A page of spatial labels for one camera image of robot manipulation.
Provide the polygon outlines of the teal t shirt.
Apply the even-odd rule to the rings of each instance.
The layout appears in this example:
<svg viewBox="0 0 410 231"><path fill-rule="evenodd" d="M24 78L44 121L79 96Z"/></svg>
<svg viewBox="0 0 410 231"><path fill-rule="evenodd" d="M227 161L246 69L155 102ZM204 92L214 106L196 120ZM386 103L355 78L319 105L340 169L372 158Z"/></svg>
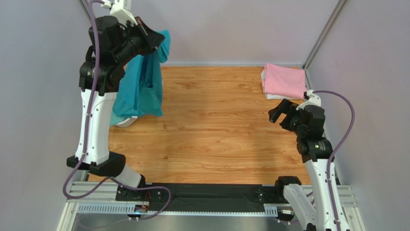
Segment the teal t shirt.
<svg viewBox="0 0 410 231"><path fill-rule="evenodd" d="M165 36L165 40L156 52L138 55L127 64L112 109L110 126L133 116L164 115L161 64L168 60L171 35L168 30L159 33Z"/></svg>

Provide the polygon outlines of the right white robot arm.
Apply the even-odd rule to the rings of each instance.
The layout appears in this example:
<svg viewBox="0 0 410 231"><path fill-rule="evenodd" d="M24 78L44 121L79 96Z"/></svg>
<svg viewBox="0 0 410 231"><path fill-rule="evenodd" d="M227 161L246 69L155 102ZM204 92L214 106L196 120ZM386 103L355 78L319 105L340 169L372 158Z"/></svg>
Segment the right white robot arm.
<svg viewBox="0 0 410 231"><path fill-rule="evenodd" d="M304 231L349 231L335 182L333 148L324 137L325 110L315 104L298 105L288 99L269 110L275 123L296 135L296 147L307 169L314 202L312 203L297 177L279 177L275 183L291 205Z"/></svg>

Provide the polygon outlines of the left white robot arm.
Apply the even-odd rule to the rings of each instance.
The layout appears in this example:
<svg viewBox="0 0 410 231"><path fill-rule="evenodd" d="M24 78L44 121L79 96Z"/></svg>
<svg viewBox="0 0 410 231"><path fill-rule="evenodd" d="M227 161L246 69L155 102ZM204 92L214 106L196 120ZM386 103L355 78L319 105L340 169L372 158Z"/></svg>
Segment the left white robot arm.
<svg viewBox="0 0 410 231"><path fill-rule="evenodd" d="M138 55L153 54L165 37L139 17L135 22L121 23L114 16L103 16L95 22L96 27L89 28L91 45L79 70L83 113L80 140L66 164L136 188L143 182L142 175L126 164L123 154L108 148L109 122L124 66Z"/></svg>

